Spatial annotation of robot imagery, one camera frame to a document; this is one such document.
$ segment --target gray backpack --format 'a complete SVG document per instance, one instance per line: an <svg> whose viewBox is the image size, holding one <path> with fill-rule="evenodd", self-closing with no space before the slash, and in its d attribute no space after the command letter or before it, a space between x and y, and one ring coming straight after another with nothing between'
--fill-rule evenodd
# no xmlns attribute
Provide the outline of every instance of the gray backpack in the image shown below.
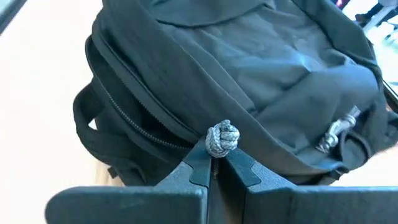
<svg viewBox="0 0 398 224"><path fill-rule="evenodd" d="M330 184L398 141L373 48L328 0L105 1L86 54L76 130L126 185L155 185L224 120L295 184Z"/></svg>

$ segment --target background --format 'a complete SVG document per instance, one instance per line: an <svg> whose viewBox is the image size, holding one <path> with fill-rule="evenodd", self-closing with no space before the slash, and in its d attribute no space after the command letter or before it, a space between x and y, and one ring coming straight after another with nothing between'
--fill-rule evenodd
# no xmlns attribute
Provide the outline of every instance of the background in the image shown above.
<svg viewBox="0 0 398 224"><path fill-rule="evenodd" d="M362 2L349 16L373 6ZM92 77L84 44L100 8L101 0L30 0L0 37L0 223L45 223L51 196L96 184L72 102ZM383 152L335 185L398 185L396 158L396 149Z"/></svg>

